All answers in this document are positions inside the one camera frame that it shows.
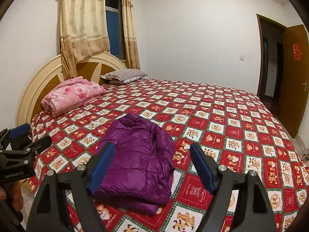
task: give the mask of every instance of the white wall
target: white wall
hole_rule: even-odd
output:
[[[256,14],[293,25],[293,11],[273,0],[145,0],[144,8],[150,77],[254,94],[261,60]]]
[[[0,22],[0,130],[16,125],[16,113],[33,76],[59,52],[62,0],[15,0]],[[137,39],[143,43],[143,0],[134,0]],[[141,66],[146,57],[140,48]]]
[[[268,39],[268,74],[265,95],[273,97],[277,78],[277,42],[283,43],[283,33],[269,23],[261,22],[263,37]]]
[[[309,148],[309,99],[307,102],[304,117],[299,128],[298,135],[301,137],[305,147]]]

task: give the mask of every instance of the window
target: window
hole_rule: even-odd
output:
[[[105,6],[111,54],[123,60],[126,52],[124,50],[121,0],[105,0]]]

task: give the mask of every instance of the door frame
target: door frame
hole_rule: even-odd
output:
[[[270,18],[264,17],[262,15],[257,14],[257,22],[259,25],[259,31],[260,31],[260,42],[261,42],[261,68],[260,68],[260,79],[259,79],[259,86],[257,88],[257,93],[256,95],[259,96],[260,92],[261,92],[261,86],[262,86],[262,77],[263,77],[263,66],[264,66],[264,48],[263,48],[263,33],[262,33],[262,25],[261,25],[261,21],[267,21],[269,23],[271,23],[274,27],[280,29],[280,30],[284,30],[287,28],[286,26],[284,26],[281,23],[278,23]]]

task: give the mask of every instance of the bed headboard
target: bed headboard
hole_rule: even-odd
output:
[[[98,84],[104,83],[100,75],[121,69],[126,69],[124,64],[107,52],[88,57],[76,65],[77,76],[83,76]],[[58,55],[47,63],[28,85],[18,108],[17,126],[30,124],[32,118],[44,110],[41,100],[63,81],[61,55]]]

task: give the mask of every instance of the striped pillow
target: striped pillow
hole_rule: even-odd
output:
[[[147,76],[147,74],[141,70],[136,69],[116,70],[105,74],[105,78],[107,80],[119,80],[119,81],[125,81],[140,76]]]
[[[130,78],[130,79],[126,79],[124,81],[119,81],[119,80],[110,80],[109,82],[111,84],[114,84],[114,85],[125,85],[125,84],[128,84],[128,83],[131,83],[131,82],[134,82],[134,81],[137,81],[141,78],[143,78],[144,76],[139,76],[139,77],[136,77],[136,78]]]

